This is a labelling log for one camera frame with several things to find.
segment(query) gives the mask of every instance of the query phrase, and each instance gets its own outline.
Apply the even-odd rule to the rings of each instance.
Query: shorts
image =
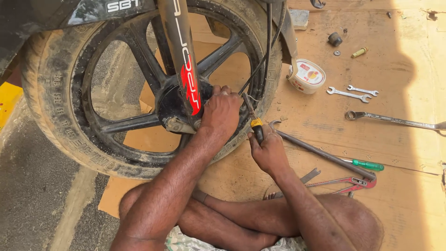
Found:
[[[211,244],[184,235],[178,226],[174,227],[167,235],[165,244],[166,251],[224,251]],[[281,238],[274,246],[262,251],[308,251],[308,248],[302,237]]]

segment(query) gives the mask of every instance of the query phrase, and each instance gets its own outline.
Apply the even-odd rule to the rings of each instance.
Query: plastic tub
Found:
[[[293,67],[289,67],[289,73],[293,73]],[[297,60],[297,74],[289,82],[299,91],[305,94],[313,94],[324,85],[325,72],[317,64],[306,59]]]

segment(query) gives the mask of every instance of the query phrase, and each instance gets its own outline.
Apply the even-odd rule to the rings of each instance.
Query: man's arm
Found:
[[[283,192],[294,212],[299,230],[311,250],[356,250],[345,232],[289,166],[282,138],[263,125],[264,140],[259,146],[249,133],[251,154]]]
[[[213,88],[201,126],[186,147],[148,183],[121,220],[111,250],[163,250],[204,169],[234,133],[240,97],[228,86]]]

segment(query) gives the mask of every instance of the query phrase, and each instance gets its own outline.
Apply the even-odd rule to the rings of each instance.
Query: motorcycle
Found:
[[[199,62],[188,13],[204,15],[211,32],[227,39]],[[148,45],[149,26],[163,68]],[[48,139],[84,166],[133,179],[153,178],[188,143],[211,96],[209,77],[232,54],[249,58],[251,76],[239,94],[246,90],[259,116],[273,100],[282,63],[297,70],[285,0],[0,0],[0,38],[0,83],[20,62],[28,106]],[[130,48],[153,92],[151,112],[111,120],[95,109],[95,68],[114,41]],[[242,105],[237,130],[212,162],[242,143],[248,120]],[[117,137],[159,125],[181,135],[174,151],[141,151]]]

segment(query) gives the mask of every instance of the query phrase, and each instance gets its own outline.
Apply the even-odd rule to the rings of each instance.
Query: green screwdriver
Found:
[[[366,161],[360,161],[357,159],[352,159],[352,160],[347,160],[347,159],[342,159],[343,161],[347,161],[350,162],[352,164],[354,164],[355,166],[360,166],[360,167],[364,167],[367,169],[372,169],[375,171],[382,171],[384,170],[384,166],[381,164],[376,164],[376,163],[372,163],[372,162],[366,162]]]

